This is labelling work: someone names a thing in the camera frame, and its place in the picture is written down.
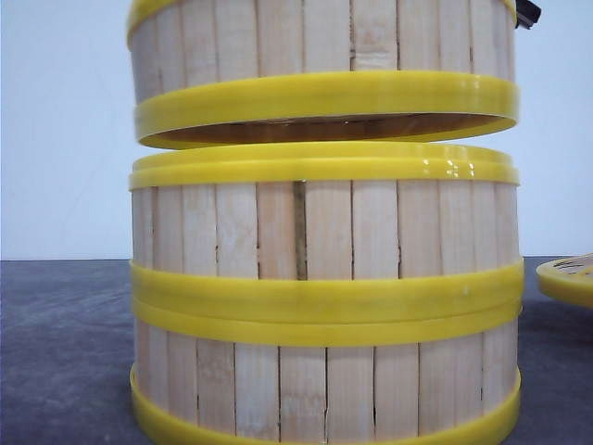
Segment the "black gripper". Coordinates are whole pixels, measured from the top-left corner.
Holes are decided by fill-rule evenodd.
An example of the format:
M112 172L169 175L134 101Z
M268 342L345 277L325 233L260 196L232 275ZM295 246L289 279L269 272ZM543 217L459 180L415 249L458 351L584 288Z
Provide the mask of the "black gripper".
M541 8L530 0L516 0L516 28L531 29L541 16Z

